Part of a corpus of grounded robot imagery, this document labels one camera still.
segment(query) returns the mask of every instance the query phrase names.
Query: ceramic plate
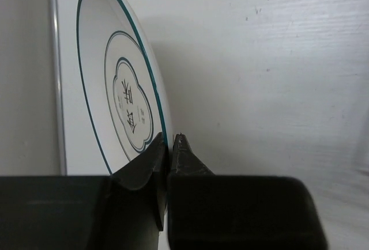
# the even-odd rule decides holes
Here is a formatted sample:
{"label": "ceramic plate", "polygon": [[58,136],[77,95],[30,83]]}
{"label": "ceramic plate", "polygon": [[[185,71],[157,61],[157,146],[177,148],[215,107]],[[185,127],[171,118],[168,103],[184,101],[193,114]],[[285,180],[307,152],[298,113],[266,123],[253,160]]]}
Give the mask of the ceramic plate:
{"label": "ceramic plate", "polygon": [[158,132],[171,149],[163,81],[127,0],[78,0],[77,48],[89,117],[108,171],[145,151]]}

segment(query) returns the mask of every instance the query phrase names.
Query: metal edge trim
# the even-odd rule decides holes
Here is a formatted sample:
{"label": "metal edge trim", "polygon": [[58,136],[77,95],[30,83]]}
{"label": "metal edge trim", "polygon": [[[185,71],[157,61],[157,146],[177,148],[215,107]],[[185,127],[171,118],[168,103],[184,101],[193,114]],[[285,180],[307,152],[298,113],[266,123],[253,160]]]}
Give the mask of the metal edge trim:
{"label": "metal edge trim", "polygon": [[65,150],[65,132],[64,132],[64,114],[63,114],[63,94],[62,94],[62,69],[59,46],[58,29],[58,0],[50,0],[50,20],[51,35],[54,60],[54,78],[55,78],[55,97],[57,105],[57,128],[61,175],[67,175],[66,150]]}

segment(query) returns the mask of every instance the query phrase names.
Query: teal rim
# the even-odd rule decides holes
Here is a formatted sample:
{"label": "teal rim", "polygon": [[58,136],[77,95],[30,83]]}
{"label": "teal rim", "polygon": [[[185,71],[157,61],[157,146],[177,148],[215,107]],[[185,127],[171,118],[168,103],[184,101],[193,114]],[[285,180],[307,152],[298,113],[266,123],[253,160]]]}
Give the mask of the teal rim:
{"label": "teal rim", "polygon": [[[131,15],[129,14],[126,5],[123,3],[122,0],[116,0],[116,1],[118,1],[119,5],[121,6],[122,10],[124,11],[124,13],[125,13],[128,21],[129,21],[132,29],[133,29],[133,32],[134,32],[134,34],[136,36],[136,39],[137,39],[138,45],[139,45],[139,47],[141,49],[142,55],[144,56],[145,63],[146,63],[146,66],[148,68],[150,79],[151,79],[151,83],[152,83],[152,86],[153,86],[153,90],[154,90],[154,93],[155,93],[157,108],[159,110],[159,116],[160,116],[160,121],[161,121],[161,129],[162,129],[162,132],[163,132],[164,142],[168,146],[167,129],[165,127],[163,109],[161,107],[161,101],[160,101],[159,93],[157,91],[157,86],[156,86],[156,82],[155,82],[155,79],[154,79],[153,71],[151,69],[150,61],[149,61],[149,58],[147,56],[147,53],[146,53],[144,44],[142,43],[140,34],[138,33],[138,30],[136,28],[136,25],[134,24],[134,21],[133,21]],[[79,22],[80,22],[81,4],[82,4],[82,0],[78,0],[78,6],[77,6],[77,26],[76,26],[77,28],[76,28],[76,31],[77,31],[78,63],[80,65],[82,88],[83,88],[83,92],[84,92],[84,96],[85,96],[86,106],[87,106],[88,114],[89,114],[89,117],[90,117],[90,121],[91,121],[92,129],[93,129],[93,133],[95,134],[95,137],[96,137],[96,140],[97,140],[97,144],[99,146],[101,155],[103,156],[103,159],[104,159],[104,162],[106,164],[106,167],[107,167],[107,169],[109,171],[109,174],[112,174],[112,171],[111,171],[111,169],[109,167],[109,163],[108,163],[108,161],[107,161],[107,159],[105,157],[104,150],[103,150],[103,148],[101,146],[101,143],[100,143],[100,140],[99,140],[99,136],[97,135],[95,124],[94,124],[93,119],[92,119],[91,109],[90,109],[90,106],[89,106],[89,103],[88,103],[88,98],[87,98],[87,93],[86,93],[86,87],[85,87],[85,82],[84,82],[84,78],[83,78],[82,64],[81,64],[81,54],[80,54],[80,37],[79,37],[79,34],[80,34],[79,33],[79,31],[80,31],[79,30]]]}

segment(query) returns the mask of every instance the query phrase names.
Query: chinese character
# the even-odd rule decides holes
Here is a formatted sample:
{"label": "chinese character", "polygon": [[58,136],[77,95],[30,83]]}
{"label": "chinese character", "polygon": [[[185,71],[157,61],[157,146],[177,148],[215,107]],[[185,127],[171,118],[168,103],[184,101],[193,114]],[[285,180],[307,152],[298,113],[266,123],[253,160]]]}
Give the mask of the chinese character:
{"label": "chinese character", "polygon": [[137,125],[137,124],[134,124],[133,113],[132,113],[132,112],[130,113],[130,112],[127,110],[127,115],[128,115],[128,120],[127,120],[127,122],[128,122],[128,124],[129,124],[129,126],[131,127],[132,133],[134,134],[134,129],[136,128],[136,125]]}
{"label": "chinese character", "polygon": [[128,88],[128,82],[126,83],[126,80],[124,79],[124,83],[122,82],[122,85],[123,85],[123,90],[124,90],[124,95],[125,95],[125,100],[127,101],[127,104],[128,102],[130,104],[133,104],[133,101],[132,101],[132,90],[131,90],[131,86],[129,86]]}

